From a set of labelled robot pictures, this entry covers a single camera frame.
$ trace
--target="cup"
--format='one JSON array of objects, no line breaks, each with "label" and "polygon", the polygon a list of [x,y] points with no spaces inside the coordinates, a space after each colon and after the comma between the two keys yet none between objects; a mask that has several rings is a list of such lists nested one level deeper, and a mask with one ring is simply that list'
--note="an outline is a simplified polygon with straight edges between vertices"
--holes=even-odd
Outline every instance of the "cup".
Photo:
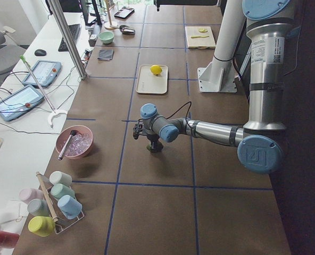
[{"label": "cup", "polygon": [[43,199],[32,199],[28,204],[28,212],[33,216],[50,216],[49,206]]},{"label": "cup", "polygon": [[64,195],[58,200],[57,206],[67,219],[76,218],[82,211],[82,204],[70,195]]},{"label": "cup", "polygon": [[19,199],[23,201],[24,203],[28,204],[32,199],[44,199],[44,194],[39,189],[23,189],[19,193]]},{"label": "cup", "polygon": [[72,183],[72,177],[69,174],[63,173],[61,171],[54,171],[50,175],[49,179],[53,185],[62,183],[63,185],[69,187]]},{"label": "cup", "polygon": [[32,233],[46,237],[54,232],[55,223],[51,217],[36,216],[30,220],[28,228]]},{"label": "cup", "polygon": [[51,188],[50,193],[56,200],[59,200],[64,195],[70,195],[74,197],[74,191],[62,183],[55,184]]},{"label": "cup", "polygon": [[19,234],[0,230],[0,248],[14,248],[19,239]]}]

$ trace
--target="cup rack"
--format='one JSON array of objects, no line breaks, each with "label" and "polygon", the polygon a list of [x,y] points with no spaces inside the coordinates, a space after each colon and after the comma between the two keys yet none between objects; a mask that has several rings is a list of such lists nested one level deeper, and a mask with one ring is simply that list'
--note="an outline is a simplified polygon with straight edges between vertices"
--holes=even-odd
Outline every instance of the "cup rack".
[{"label": "cup rack", "polygon": [[49,183],[49,179],[47,177],[45,177],[44,175],[42,175],[40,172],[37,172],[36,176],[38,178],[42,192],[44,194],[44,199],[46,200],[47,205],[49,207],[49,211],[50,211],[50,215],[52,217],[52,220],[55,223],[55,233],[56,234],[62,233],[63,231],[65,231],[66,229],[68,229],[69,227],[71,227],[72,225],[74,225],[75,223],[79,222],[81,219],[84,218],[85,214],[84,214],[83,210],[74,219],[69,220],[69,219],[64,219],[63,217],[60,217],[56,213],[56,210],[59,211],[59,208],[56,206],[56,203],[53,202],[53,199],[51,199],[51,197],[49,195],[49,192],[50,192],[52,186],[50,186],[49,188],[47,188],[45,186],[45,182]]}]

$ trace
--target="ice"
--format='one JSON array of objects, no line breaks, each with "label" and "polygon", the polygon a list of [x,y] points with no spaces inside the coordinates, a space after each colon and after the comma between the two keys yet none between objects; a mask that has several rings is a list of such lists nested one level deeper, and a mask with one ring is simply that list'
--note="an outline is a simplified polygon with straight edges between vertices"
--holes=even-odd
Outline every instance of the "ice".
[{"label": "ice", "polygon": [[71,142],[65,156],[72,157],[82,154],[91,144],[92,140],[89,137],[89,134],[76,134],[71,138]]}]

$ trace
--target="yellow lemon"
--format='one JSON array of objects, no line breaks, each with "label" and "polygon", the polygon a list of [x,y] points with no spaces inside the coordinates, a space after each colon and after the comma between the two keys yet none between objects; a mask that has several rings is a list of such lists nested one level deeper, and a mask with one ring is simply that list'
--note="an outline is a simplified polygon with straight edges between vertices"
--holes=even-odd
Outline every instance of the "yellow lemon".
[{"label": "yellow lemon", "polygon": [[206,33],[206,32],[207,32],[207,29],[205,29],[205,28],[199,28],[199,32],[200,32],[200,33]]},{"label": "yellow lemon", "polygon": [[151,72],[158,76],[162,72],[162,68],[159,65],[152,65],[151,66]]}]

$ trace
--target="teal bowl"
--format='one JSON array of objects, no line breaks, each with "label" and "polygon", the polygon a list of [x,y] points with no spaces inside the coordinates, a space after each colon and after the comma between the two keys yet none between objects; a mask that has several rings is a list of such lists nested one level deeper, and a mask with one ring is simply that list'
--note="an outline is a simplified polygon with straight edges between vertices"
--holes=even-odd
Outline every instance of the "teal bowl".
[{"label": "teal bowl", "polygon": [[99,39],[104,43],[104,44],[110,44],[114,41],[114,33],[113,32],[102,32],[98,36]]}]

